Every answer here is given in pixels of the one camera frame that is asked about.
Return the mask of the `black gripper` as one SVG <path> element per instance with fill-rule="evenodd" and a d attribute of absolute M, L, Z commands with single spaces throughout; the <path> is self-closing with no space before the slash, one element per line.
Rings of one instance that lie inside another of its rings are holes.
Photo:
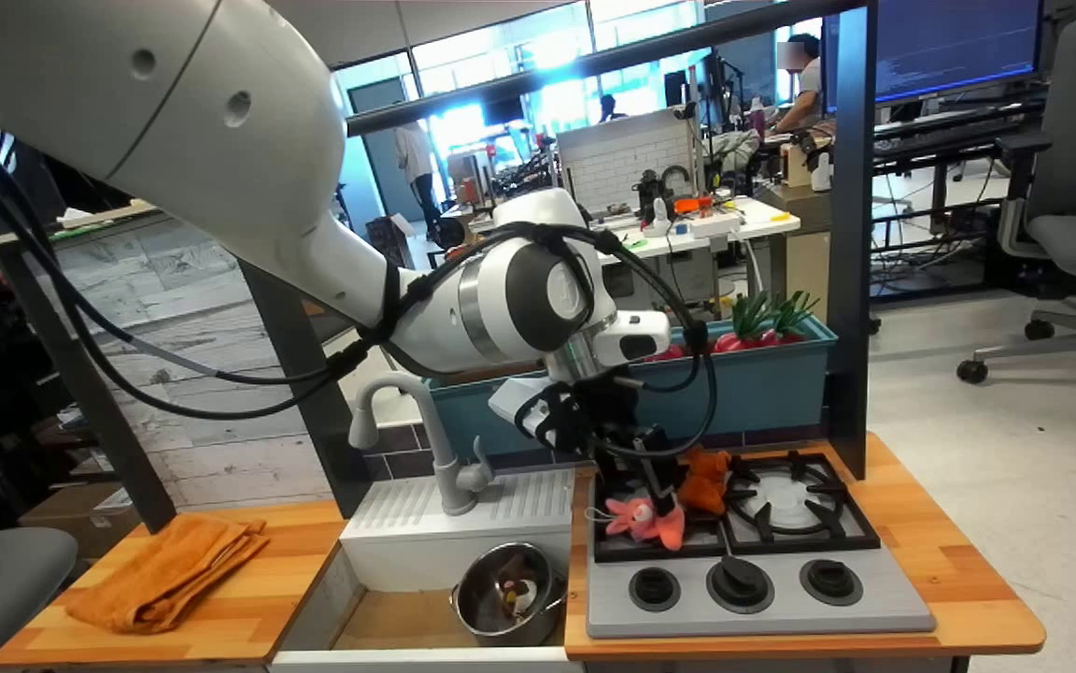
<path fill-rule="evenodd" d="M 606 480 L 631 476 L 631 466 L 620 457 L 611 457 L 610 443 L 626 443 L 640 427 L 636 384 L 620 384 L 611 376 L 576 382 L 576 384 L 557 382 L 543 387 L 543 402 L 544 402 L 544 413 L 538 417 L 534 436 L 544 450 L 557 450 L 565 457 L 585 457 L 599 465 Z M 655 512 L 670 517 L 677 504 L 673 488 L 661 482 L 658 460 L 645 451 L 641 441 L 636 441 L 636 460 L 641 470 L 641 486 L 655 501 Z"/>

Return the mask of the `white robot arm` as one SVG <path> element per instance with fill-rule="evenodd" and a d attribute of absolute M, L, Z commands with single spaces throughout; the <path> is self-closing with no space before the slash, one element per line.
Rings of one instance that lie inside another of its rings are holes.
<path fill-rule="evenodd" d="M 343 112 L 327 66 L 270 0 L 0 0 L 0 132 L 210 232 L 237 260 L 347 316 L 406 370 L 514 370 L 501 413 L 611 465 L 636 431 L 584 391 L 670 347 L 670 316 L 622 311 L 561 187 L 513 197 L 428 275 L 401 273 L 332 213 Z"/>

